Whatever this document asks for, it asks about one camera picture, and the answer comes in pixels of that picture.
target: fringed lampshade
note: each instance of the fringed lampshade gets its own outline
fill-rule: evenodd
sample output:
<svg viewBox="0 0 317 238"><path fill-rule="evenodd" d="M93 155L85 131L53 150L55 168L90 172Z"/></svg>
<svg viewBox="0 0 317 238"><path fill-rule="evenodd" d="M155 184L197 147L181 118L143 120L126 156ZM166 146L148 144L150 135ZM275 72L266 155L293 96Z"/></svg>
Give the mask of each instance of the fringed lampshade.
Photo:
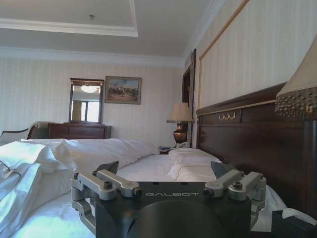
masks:
<svg viewBox="0 0 317 238"><path fill-rule="evenodd" d="M284 117L317 118L317 36L293 77L276 95L275 112Z"/></svg>

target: wooden headboard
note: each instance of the wooden headboard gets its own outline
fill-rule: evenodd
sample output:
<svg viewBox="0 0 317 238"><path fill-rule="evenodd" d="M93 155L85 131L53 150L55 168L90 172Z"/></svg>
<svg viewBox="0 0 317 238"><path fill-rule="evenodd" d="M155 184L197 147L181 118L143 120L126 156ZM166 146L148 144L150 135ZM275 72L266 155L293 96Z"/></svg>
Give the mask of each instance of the wooden headboard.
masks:
<svg viewBox="0 0 317 238"><path fill-rule="evenodd" d="M292 207L317 217L317 121L274 112L284 84L197 110L197 148L263 173Z"/></svg>

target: lampshade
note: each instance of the lampshade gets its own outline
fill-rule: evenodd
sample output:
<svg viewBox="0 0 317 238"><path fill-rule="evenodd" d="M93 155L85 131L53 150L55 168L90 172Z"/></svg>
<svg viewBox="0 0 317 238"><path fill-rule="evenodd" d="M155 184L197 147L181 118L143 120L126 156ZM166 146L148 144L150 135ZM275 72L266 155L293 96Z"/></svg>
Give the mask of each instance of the lampshade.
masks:
<svg viewBox="0 0 317 238"><path fill-rule="evenodd" d="M317 116L317 35L295 74L276 95L275 112L285 117Z"/></svg>
<svg viewBox="0 0 317 238"><path fill-rule="evenodd" d="M188 108L187 103L175 103L173 110L169 115L167 122L173 123L188 123L193 122L193 118Z"/></svg>

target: wooden mirror frame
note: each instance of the wooden mirror frame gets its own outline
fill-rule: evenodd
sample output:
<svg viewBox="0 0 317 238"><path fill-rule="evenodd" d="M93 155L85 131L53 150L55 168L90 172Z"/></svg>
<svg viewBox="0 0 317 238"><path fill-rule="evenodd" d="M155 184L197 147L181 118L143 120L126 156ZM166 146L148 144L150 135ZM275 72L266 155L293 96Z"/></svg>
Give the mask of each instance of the wooden mirror frame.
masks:
<svg viewBox="0 0 317 238"><path fill-rule="evenodd" d="M69 100L69 123L88 123L88 124L101 124L103 118L103 102L104 102L104 80L103 79L86 79L86 78L70 78L70 100ZM98 122L83 121L83 120L71 120L71 101L73 100L73 86L100 86L99 97L99 117Z"/></svg>

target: silver mount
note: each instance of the silver mount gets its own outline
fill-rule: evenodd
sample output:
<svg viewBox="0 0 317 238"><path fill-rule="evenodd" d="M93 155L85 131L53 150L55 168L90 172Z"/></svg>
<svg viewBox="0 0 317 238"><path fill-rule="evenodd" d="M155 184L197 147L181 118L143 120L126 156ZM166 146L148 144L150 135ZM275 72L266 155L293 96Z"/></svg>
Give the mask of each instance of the silver mount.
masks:
<svg viewBox="0 0 317 238"><path fill-rule="evenodd" d="M72 207L79 211L80 220L96 235L96 220L86 198L101 200L115 199L117 190L121 196L135 198L142 195L137 182L128 181L107 170L94 171L92 175L76 173L71 179Z"/></svg>
<svg viewBox="0 0 317 238"><path fill-rule="evenodd" d="M204 195L210 198L222 197L228 189L229 197L236 201L251 199L250 229L259 217L259 211L265 207L266 178L260 173L250 172L244 175L242 171L231 170L216 181L206 182Z"/></svg>

